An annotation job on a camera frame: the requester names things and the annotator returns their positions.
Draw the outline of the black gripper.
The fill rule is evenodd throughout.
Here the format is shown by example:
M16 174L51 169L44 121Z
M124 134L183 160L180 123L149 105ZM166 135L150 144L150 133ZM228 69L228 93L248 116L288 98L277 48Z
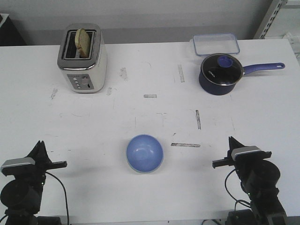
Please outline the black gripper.
M242 143L237 141L234 137L230 136L228 138L229 141L229 150L228 155L231 155L232 151L237 148L245 147ZM225 157L224 159L220 160L213 160L212 167L221 167L221 166L238 166L240 167L241 164L245 162L252 162L256 160L266 159L271 157L271 151L254 151L254 152L246 152L246 153L238 153L233 157Z
M24 173L27 176L42 177L48 170L67 167L67 161L52 162L49 159L44 141L38 141L27 157L33 160L33 163L24 168Z

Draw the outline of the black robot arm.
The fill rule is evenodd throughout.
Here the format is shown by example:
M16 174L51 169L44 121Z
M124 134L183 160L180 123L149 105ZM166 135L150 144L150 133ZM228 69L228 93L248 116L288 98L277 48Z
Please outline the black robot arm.
M36 216L40 211L42 193L46 175L55 178L62 186L65 197L67 224L69 221L68 199L61 180L49 173L49 170L67 167L66 161L52 162L45 142L38 141L32 151L25 157L6 160L0 167L4 176L14 176L14 180L4 186L0 201L7 207L5 215L7 225L61 225L61 218Z
M287 215L278 199L276 184L280 178L278 167L268 161L272 153L257 146L245 146L234 137L229 137L227 156L212 162L213 168L234 166L240 179L241 189L248 195L249 202L235 200L247 206L246 210L228 213L227 225L286 225Z

